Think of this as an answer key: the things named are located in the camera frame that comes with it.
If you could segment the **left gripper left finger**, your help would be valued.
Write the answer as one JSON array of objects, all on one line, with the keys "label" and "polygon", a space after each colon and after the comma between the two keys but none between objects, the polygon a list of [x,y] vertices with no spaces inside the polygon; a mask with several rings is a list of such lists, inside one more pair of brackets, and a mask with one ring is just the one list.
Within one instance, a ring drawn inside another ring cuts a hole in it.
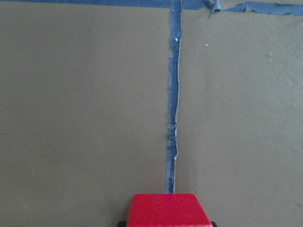
[{"label": "left gripper left finger", "polygon": [[127,224],[126,221],[119,221],[117,227],[126,227],[126,224]]}]

